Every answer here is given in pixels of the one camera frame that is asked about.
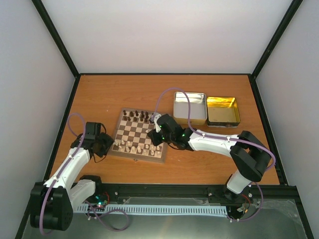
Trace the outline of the white chess rook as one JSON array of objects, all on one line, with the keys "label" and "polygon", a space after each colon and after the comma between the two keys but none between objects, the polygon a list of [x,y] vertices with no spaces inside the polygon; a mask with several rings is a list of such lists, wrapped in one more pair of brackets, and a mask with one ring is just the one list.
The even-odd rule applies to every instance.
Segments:
[{"label": "white chess rook", "polygon": [[119,145],[120,145],[120,141],[119,141],[119,140],[117,140],[117,139],[115,139],[115,141],[114,141],[114,145],[119,146]]}]

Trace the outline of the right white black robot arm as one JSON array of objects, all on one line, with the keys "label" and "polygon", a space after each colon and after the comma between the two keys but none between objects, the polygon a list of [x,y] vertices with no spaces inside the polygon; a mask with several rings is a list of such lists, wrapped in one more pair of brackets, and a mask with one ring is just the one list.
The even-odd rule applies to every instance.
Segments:
[{"label": "right white black robot arm", "polygon": [[221,197],[234,202],[252,182],[260,182],[275,164],[273,153],[249,131],[221,135],[192,127],[182,128],[168,114],[151,117],[154,129],[148,132],[153,145],[166,143],[176,150],[207,151],[232,158],[237,170],[226,181]]}]

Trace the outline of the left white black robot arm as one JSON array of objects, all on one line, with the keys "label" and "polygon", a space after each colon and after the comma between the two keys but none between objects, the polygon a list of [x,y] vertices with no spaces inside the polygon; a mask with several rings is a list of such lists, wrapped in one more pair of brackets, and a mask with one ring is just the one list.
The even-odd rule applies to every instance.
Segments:
[{"label": "left white black robot arm", "polygon": [[30,193],[30,225],[41,233],[45,229],[65,231],[73,212],[87,198],[99,200],[104,188],[99,176],[88,176],[75,182],[82,168],[95,156],[105,157],[114,140],[99,122],[87,122],[84,133],[70,145],[58,170],[46,182],[35,183]]}]

